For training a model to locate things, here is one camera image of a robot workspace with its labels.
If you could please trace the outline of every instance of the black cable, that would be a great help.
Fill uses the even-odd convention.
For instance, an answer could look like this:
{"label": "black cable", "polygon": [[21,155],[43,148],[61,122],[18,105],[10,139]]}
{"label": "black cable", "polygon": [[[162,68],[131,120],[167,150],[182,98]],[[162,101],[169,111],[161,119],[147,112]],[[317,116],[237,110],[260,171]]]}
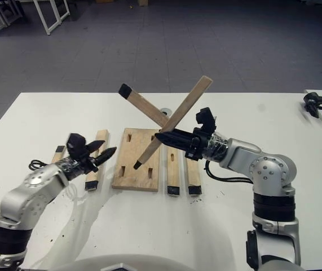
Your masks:
{"label": "black cable", "polygon": [[47,165],[46,163],[43,163],[40,160],[32,160],[32,161],[30,161],[28,168],[32,171],[36,171],[37,169],[45,167],[46,165]]}
{"label": "black cable", "polygon": [[212,174],[212,172],[210,171],[210,161],[207,160],[205,163],[205,168],[204,170],[206,171],[207,175],[217,181],[220,182],[244,182],[244,183],[250,183],[253,184],[253,182],[248,179],[248,178],[242,178],[242,177],[233,177],[233,178],[220,178],[220,177],[216,177],[215,175]]}

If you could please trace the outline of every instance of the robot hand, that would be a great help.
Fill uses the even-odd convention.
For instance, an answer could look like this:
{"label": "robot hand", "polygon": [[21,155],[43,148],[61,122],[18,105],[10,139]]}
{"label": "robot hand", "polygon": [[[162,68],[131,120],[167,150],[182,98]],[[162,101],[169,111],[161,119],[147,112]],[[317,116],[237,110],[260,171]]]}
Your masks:
{"label": "robot hand", "polygon": [[29,174],[23,183],[10,191],[0,206],[0,269],[16,270],[24,261],[27,244],[46,206],[81,174],[96,172],[98,166],[112,157],[116,148],[104,150],[98,157],[90,156],[104,141],[86,140],[70,134],[69,157]]}
{"label": "robot hand", "polygon": [[[222,137],[215,132],[215,118],[209,108],[201,109],[196,120],[202,127],[194,128],[193,133],[174,129],[155,136],[163,144],[185,151],[186,158],[206,159],[205,170],[215,180],[253,184],[255,230],[248,232],[246,242],[251,268],[257,270],[271,260],[300,265],[295,189],[291,186],[296,176],[295,164],[284,155],[267,154],[256,145]],[[210,161],[247,178],[216,177],[209,170]]]}

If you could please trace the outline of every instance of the black rubber tip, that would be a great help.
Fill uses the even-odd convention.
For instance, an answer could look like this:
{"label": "black rubber tip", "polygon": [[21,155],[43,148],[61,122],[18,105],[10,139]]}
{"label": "black rubber tip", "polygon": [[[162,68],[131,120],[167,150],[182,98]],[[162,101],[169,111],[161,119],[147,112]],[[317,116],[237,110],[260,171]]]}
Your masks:
{"label": "black rubber tip", "polygon": [[85,190],[86,191],[92,191],[96,190],[98,187],[98,181],[89,181],[85,183]]}
{"label": "black rubber tip", "polygon": [[188,193],[191,196],[192,195],[201,195],[202,194],[201,186],[189,186]]}
{"label": "black rubber tip", "polygon": [[131,92],[132,92],[132,89],[126,84],[122,84],[121,88],[118,91],[118,93],[125,99],[128,99],[128,96],[131,94]]}
{"label": "black rubber tip", "polygon": [[138,169],[141,165],[142,165],[142,163],[137,160],[137,162],[134,164],[133,168]]}
{"label": "black rubber tip", "polygon": [[58,146],[55,152],[63,152],[65,146]]}
{"label": "black rubber tip", "polygon": [[179,187],[178,186],[167,186],[167,194],[173,196],[179,196]]}

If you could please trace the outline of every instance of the gray floor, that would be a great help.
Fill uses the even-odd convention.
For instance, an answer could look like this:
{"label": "gray floor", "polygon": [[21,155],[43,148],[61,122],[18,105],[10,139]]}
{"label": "gray floor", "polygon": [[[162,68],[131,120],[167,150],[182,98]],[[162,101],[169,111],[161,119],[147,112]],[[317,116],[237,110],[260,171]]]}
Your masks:
{"label": "gray floor", "polygon": [[322,6],[150,2],[84,3],[49,37],[24,5],[31,21],[0,32],[0,118],[20,92],[117,92],[123,82],[173,93],[208,75],[210,92],[322,89]]}

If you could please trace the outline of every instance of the screw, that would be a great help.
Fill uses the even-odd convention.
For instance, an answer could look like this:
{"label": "screw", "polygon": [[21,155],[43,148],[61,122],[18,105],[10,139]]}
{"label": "screw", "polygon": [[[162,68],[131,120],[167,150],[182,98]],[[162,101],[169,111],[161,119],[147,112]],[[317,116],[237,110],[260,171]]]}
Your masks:
{"label": "screw", "polygon": [[4,266],[11,266],[12,263],[10,262],[11,260],[9,258],[5,258],[3,259],[3,264]]}

